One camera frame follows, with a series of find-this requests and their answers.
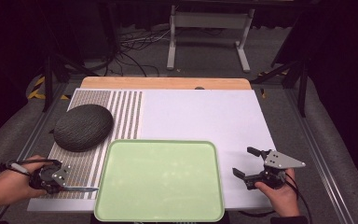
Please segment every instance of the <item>wrist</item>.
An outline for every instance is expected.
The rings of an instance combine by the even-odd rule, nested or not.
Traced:
[[[299,217],[300,211],[297,207],[294,207],[292,209],[281,211],[278,213],[280,217]]]

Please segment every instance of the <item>human hand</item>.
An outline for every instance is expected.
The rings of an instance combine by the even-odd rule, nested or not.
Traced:
[[[286,173],[295,179],[295,171],[287,169]],[[295,185],[293,181],[287,176],[286,181]],[[256,182],[255,187],[260,189],[272,204],[274,210],[280,217],[298,217],[300,212],[298,210],[297,195],[287,184],[283,185],[280,189],[272,189],[263,182]]]
[[[27,160],[41,160],[33,156]],[[33,162],[22,166],[32,174],[35,170],[47,165],[48,162]],[[44,189],[33,189],[29,186],[29,176],[5,170],[0,174],[0,206],[16,203],[24,199],[36,198],[47,194]]]

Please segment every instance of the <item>light green tray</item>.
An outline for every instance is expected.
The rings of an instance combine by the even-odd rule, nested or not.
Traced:
[[[109,147],[94,209],[100,221],[211,222],[223,214],[212,143],[117,140]]]

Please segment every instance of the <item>metal stand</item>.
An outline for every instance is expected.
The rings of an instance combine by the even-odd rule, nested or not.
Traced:
[[[61,51],[57,46],[55,35],[52,33],[52,29],[49,27],[46,16],[37,1],[21,0],[21,3],[24,7],[24,14],[22,16],[31,27],[31,30],[34,31],[35,40],[39,43],[39,46],[41,46],[45,58],[46,101],[43,112],[46,112],[53,102],[53,74],[61,83],[66,83],[70,79],[70,75],[65,68],[66,64],[72,66],[82,74],[85,74],[87,77],[97,77],[98,75],[60,54]],[[97,4],[101,16],[101,23],[103,24],[103,31],[110,48],[112,48],[112,52],[110,53],[113,54],[115,31],[112,28],[113,24],[111,23],[111,19],[113,15],[110,12],[110,8],[116,8],[109,3],[101,2]]]
[[[242,29],[240,41],[236,41],[236,49],[240,57],[242,70],[245,73],[251,71],[246,59],[243,47],[246,37],[251,27],[255,10],[250,9],[248,14],[222,14],[222,13],[192,13],[176,12],[176,6],[171,8],[171,41],[168,52],[167,69],[173,70],[176,52],[176,27],[203,27],[203,28],[224,28],[224,29]]]
[[[307,80],[308,80],[308,61],[295,61],[284,64],[262,77],[258,77],[254,80],[250,80],[251,84],[261,84],[262,82],[279,75],[280,73],[289,69],[286,77],[282,81],[284,89],[291,89],[294,87],[298,79],[300,78],[299,93],[297,99],[297,107],[303,118],[305,118],[305,97],[307,91]]]

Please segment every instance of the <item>black and white stripes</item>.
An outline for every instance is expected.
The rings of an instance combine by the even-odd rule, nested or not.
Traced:
[[[78,105],[95,104],[106,107],[113,115],[115,126],[97,147],[86,152],[70,152],[54,144],[50,159],[72,167],[67,186],[98,187],[103,161],[110,143],[116,139],[136,139],[140,134],[142,118],[142,91],[77,89],[69,109]],[[95,199],[96,192],[60,192],[46,196],[54,199]]]

